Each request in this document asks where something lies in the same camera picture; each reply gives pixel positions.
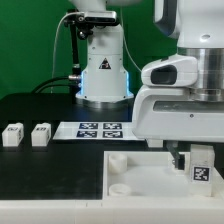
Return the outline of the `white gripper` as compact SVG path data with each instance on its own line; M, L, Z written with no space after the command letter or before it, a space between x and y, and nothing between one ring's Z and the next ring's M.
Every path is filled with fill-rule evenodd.
M178 141L224 143L224 103L188 98L182 88L143 85L134 102L132 129L140 139L167 141L166 148L177 170L185 169Z

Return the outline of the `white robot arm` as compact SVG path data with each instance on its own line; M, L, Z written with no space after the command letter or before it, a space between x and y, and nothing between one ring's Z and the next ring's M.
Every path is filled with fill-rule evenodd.
M224 174L224 0L149 0L130 31L109 5L72 0L87 66L77 99L143 139L213 143Z

